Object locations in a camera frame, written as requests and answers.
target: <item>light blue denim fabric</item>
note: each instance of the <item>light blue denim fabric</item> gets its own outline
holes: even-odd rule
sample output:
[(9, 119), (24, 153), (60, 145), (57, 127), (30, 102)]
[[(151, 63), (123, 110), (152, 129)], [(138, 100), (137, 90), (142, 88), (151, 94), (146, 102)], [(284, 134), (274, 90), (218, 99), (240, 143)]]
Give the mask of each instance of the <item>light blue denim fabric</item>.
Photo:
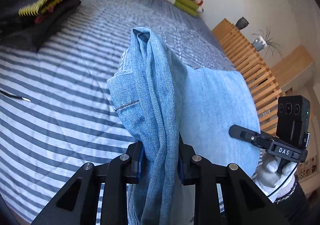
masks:
[(188, 224), (192, 218), (194, 187), (183, 187), (177, 178), (179, 132), (213, 163), (233, 162), (254, 173), (260, 150), (228, 134), (233, 124), (260, 131), (238, 72), (193, 69), (153, 31), (135, 28), (108, 84), (123, 125), (143, 142), (148, 160), (140, 183), (129, 186), (129, 224)]

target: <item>wooden headboard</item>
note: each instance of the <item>wooden headboard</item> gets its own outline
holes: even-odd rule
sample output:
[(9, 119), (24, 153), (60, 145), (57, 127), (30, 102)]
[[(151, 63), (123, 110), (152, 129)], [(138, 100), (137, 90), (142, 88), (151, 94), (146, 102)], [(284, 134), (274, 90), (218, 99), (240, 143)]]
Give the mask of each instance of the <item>wooden headboard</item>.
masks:
[(275, 136), (278, 98), (284, 94), (272, 72), (252, 44), (228, 20), (220, 22), (212, 33), (245, 79), (257, 109), (260, 129)]

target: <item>striped bedspread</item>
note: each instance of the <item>striped bedspread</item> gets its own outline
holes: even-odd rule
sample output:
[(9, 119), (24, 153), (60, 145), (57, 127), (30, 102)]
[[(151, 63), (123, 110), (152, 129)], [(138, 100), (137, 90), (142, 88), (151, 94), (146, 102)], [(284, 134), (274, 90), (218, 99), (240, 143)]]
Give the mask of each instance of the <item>striped bedspread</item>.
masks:
[(234, 69), (201, 19), (162, 0), (81, 1), (38, 53), (0, 47), (0, 89), (31, 100), (0, 94), (0, 193), (29, 222), (82, 164), (135, 142), (107, 85), (133, 27), (153, 29), (190, 66)]

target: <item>gloved hand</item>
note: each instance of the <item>gloved hand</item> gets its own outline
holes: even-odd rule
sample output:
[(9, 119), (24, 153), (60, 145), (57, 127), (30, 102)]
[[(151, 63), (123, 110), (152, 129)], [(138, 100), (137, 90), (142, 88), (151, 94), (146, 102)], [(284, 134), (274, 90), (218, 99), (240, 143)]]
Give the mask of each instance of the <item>gloved hand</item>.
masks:
[[(297, 163), (289, 162), (283, 167), (282, 175), (279, 175), (276, 171), (279, 167), (280, 160), (280, 158), (276, 158), (266, 153), (262, 157), (262, 165), (256, 170), (257, 176), (253, 181), (267, 196), (284, 182), (293, 169), (296, 169)], [(295, 172), (292, 173), (285, 184), (276, 193), (269, 197), (271, 202), (274, 202), (277, 198), (283, 197), (290, 192), (295, 181), (294, 173)]]

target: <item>metal screw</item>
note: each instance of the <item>metal screw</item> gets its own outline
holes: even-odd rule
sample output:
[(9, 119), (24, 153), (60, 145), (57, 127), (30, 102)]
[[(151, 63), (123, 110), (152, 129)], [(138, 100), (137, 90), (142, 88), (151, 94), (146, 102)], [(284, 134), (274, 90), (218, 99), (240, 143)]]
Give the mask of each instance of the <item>metal screw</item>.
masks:
[(229, 165), (229, 168), (230, 168), (231, 170), (235, 171), (235, 170), (238, 169), (238, 165), (232, 163), (232, 164)]
[(89, 170), (89, 169), (91, 169), (93, 167), (93, 164), (92, 163), (85, 163), (84, 165), (83, 165), (83, 168), (85, 169), (85, 170)]
[(192, 160), (193, 160), (193, 161), (196, 161), (196, 162), (199, 162), (201, 159), (202, 159), (202, 157), (199, 156), (199, 155), (194, 155), (194, 156), (192, 157)]
[(123, 154), (123, 155), (120, 156), (120, 159), (121, 159), (122, 161), (128, 160), (128, 159), (129, 159), (129, 155)]

